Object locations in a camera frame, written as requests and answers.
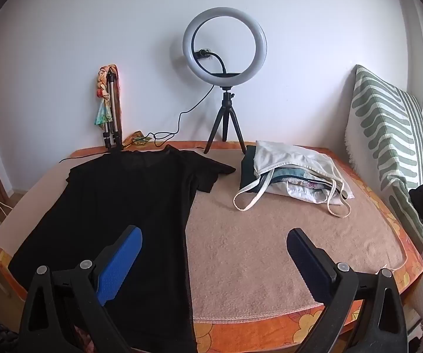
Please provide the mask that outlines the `black t-shirt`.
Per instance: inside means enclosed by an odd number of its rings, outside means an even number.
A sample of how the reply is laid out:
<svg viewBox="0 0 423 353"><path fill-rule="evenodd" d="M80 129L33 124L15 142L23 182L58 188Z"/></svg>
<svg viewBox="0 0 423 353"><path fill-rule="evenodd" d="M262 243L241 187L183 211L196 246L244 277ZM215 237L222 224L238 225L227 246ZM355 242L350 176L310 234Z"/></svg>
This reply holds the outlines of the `black t-shirt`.
<svg viewBox="0 0 423 353"><path fill-rule="evenodd" d="M141 250L105 309L129 346L147 352L195 352L185 229L197 192L208 193L234 168L166 147L123 151L76 166L67 185L11 259L24 288L44 265L72 269L98 257L128 226Z"/></svg>

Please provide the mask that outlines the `orange floral bed sheet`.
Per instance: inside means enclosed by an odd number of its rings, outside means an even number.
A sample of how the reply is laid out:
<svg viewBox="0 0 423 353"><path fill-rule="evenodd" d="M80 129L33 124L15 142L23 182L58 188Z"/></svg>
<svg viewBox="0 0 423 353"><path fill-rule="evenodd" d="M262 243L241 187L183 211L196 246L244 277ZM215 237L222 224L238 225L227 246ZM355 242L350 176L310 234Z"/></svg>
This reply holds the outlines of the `orange floral bed sheet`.
<svg viewBox="0 0 423 353"><path fill-rule="evenodd" d="M348 218L325 206L265 194L246 212L233 205L243 153L237 142L172 141L204 157L234 166L212 191L197 192L186 227L194 329L198 352L264 352L296 346L323 305L316 303L286 249L290 229L300 227L335 262L359 272L393 271L402 299L423 274L423 260L391 211L329 149L307 147L332 158L355 195ZM11 258L66 187L69 171L99 157L102 147L76 151L26 193L0 226L0 270L22 300L26 290L8 270Z"/></svg>

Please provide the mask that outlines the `beige towel blanket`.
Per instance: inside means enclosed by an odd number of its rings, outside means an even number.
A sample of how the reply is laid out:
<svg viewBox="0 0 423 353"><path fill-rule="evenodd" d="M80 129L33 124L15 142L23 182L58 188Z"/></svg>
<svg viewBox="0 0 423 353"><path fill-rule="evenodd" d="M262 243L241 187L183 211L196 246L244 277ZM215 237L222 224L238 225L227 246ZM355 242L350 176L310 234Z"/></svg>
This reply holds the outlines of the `beige towel blanket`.
<svg viewBox="0 0 423 353"><path fill-rule="evenodd" d="M135 226L141 250L105 310L140 345L157 327L166 339L187 338L196 322L235 324L313 305L287 250L294 228L358 272L404 264L398 230L356 183L334 209L256 198L239 192L242 159L238 150L167 146L59 163L0 226L12 277L28 289L38 267L73 269Z"/></svg>

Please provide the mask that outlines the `folded silver tripod stand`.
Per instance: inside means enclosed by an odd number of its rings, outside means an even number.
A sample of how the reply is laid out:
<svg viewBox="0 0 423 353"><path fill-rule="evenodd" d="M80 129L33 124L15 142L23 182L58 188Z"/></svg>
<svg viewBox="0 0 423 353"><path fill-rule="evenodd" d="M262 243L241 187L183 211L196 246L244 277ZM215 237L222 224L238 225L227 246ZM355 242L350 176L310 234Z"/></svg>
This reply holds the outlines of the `folded silver tripod stand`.
<svg viewBox="0 0 423 353"><path fill-rule="evenodd" d="M112 68L107 71L106 81L106 88L110 102L111 119L110 121L104 123L104 143L108 150L112 148L122 150L123 144L121 140L121 121L118 114L119 103L117 100L116 92L117 76L113 72Z"/></svg>

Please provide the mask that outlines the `white canvas tote bag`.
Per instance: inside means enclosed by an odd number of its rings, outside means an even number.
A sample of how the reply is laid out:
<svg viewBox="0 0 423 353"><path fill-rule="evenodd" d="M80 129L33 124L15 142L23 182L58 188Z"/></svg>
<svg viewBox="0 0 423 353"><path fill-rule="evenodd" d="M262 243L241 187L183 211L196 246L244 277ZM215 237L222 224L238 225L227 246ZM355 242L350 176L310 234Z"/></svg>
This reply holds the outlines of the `white canvas tote bag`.
<svg viewBox="0 0 423 353"><path fill-rule="evenodd" d="M254 174L260 178L260 187L257 193L247 192L258 184L254 181L239 188L233 198L235 209L247 211L263 194L269 193L324 204L336 218L351 214L348 201L354 194L331 157L305 147L270 141L257 141L254 146Z"/></svg>

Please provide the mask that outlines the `small colourful fabric piece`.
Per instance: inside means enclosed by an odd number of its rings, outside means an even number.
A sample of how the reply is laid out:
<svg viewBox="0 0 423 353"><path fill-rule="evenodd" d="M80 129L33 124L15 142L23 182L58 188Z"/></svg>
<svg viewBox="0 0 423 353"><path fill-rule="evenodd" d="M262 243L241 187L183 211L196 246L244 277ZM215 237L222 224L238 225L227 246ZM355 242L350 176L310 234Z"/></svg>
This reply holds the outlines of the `small colourful fabric piece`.
<svg viewBox="0 0 423 353"><path fill-rule="evenodd" d="M142 131L135 131L123 140L124 147L144 146L152 140L151 136L145 136Z"/></svg>

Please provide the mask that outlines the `green striped white pillow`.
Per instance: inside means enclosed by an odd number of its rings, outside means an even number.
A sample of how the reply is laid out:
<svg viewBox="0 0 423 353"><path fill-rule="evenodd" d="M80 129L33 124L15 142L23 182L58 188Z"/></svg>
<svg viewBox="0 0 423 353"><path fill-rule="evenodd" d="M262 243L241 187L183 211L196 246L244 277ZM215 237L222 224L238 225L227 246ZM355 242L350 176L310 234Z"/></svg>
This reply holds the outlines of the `green striped white pillow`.
<svg viewBox="0 0 423 353"><path fill-rule="evenodd" d="M417 99L356 65L345 144L357 174L399 220L423 259L423 223L409 197L423 185L423 115ZM423 275L415 304L423 317Z"/></svg>

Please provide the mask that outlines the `colourful silk scarf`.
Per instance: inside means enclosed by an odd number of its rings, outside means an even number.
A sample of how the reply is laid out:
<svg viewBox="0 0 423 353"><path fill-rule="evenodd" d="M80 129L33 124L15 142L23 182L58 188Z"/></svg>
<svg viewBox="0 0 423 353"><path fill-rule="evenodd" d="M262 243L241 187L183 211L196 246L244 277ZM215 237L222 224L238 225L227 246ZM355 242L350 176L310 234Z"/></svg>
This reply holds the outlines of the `colourful silk scarf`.
<svg viewBox="0 0 423 353"><path fill-rule="evenodd" d="M100 106L96 114L95 125L99 127L113 121L112 99L107 90L108 71L112 71L115 76L118 76L118 68L115 64L104 65L97 73L96 96L100 99Z"/></svg>

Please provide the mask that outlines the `dark green folded garment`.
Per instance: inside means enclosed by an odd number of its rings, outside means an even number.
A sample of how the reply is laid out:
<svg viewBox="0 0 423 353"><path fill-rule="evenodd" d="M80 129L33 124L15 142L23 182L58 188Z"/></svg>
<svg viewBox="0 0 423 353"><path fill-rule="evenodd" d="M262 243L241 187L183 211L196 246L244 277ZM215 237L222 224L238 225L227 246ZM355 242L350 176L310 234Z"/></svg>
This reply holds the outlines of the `dark green folded garment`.
<svg viewBox="0 0 423 353"><path fill-rule="evenodd" d="M258 184L247 190L250 193L257 193L260 187L260 178L257 178L254 174L254 156L256 152L256 147L254 145L249 145L246 148L246 154L241 161L241 178L239 188L245 188L250 185L252 182L257 181Z"/></svg>

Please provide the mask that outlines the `black mini tripod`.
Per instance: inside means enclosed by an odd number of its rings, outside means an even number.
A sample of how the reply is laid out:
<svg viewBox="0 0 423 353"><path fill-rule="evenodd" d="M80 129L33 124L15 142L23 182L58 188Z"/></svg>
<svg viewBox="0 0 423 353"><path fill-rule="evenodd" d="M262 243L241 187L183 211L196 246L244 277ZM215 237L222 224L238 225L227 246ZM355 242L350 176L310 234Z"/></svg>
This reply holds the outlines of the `black mini tripod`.
<svg viewBox="0 0 423 353"><path fill-rule="evenodd" d="M231 92L231 87L222 87L223 90L223 99L221 103L221 108L218 110L217 116L215 118L215 122L212 126L210 136L207 140L207 145L204 148L204 153L207 154L211 146L215 140L215 136L217 135L218 126L222 125L222 140L223 142L227 142L228 130L229 130L229 122L231 121L236 136L238 138L238 143L241 147L243 154L246 154L246 144L243 139L243 133L238 123L238 117L234 110L232 98L235 96L233 92Z"/></svg>

